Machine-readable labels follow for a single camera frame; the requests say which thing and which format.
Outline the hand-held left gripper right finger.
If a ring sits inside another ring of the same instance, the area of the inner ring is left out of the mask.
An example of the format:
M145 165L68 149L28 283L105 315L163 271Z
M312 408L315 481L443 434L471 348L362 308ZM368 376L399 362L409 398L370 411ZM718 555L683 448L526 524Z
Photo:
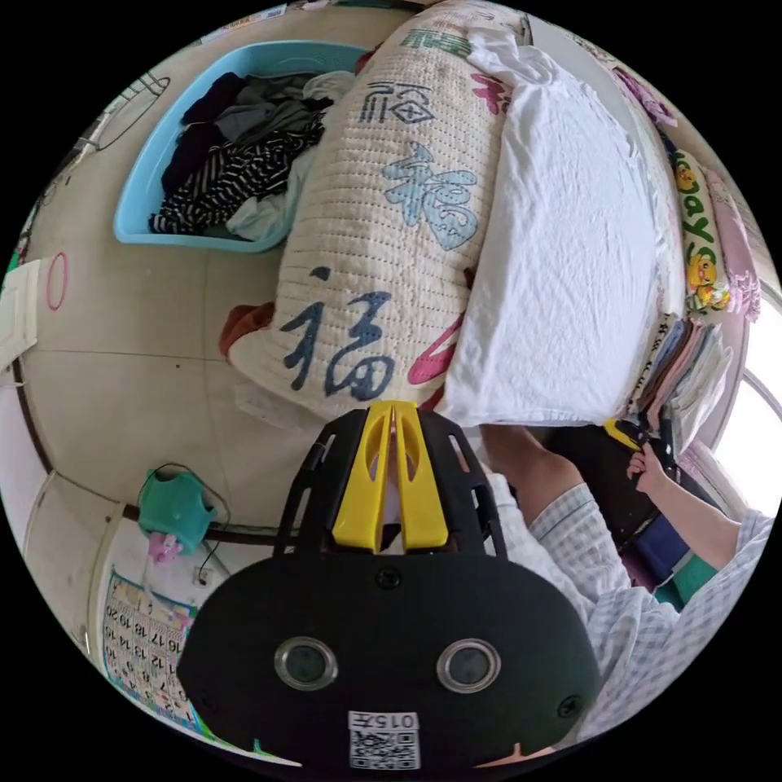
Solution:
M393 417L402 545L442 548L449 530L418 408L411 402L395 402Z

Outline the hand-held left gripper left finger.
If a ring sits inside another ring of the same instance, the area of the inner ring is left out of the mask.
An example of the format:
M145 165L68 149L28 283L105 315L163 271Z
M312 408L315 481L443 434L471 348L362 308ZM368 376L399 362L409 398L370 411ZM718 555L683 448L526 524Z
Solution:
M332 526L332 536L340 547L380 548L392 422L391 402L379 402L367 408L345 492Z

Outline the person's right hand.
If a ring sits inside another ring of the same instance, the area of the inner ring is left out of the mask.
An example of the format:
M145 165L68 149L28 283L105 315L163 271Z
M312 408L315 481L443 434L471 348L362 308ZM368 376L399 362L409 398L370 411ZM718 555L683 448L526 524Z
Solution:
M635 488L652 500L670 483L650 442L645 442L641 450L630 457L626 474L635 483Z

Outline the person's left hand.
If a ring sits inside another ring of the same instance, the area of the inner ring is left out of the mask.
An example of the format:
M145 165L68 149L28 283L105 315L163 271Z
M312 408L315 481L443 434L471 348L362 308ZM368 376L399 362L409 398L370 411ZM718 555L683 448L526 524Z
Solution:
M485 762L476 765L475 768L483 769L483 768L500 767L505 765L517 764L520 762L526 762L532 759L541 758L549 754L553 754L554 752L555 749L553 747L547 747L535 753L523 754L521 752L521 746L518 743L516 743L514 745L513 751L509 755L503 758L497 758L490 762ZM276 755L273 755L272 753L266 752L265 750L260 748L257 742L255 742L254 744L252 754L258 756L259 758L264 759L266 762L277 763L279 765L285 765L290 767L299 767L299 768L302 767L302 764L297 761L281 758Z

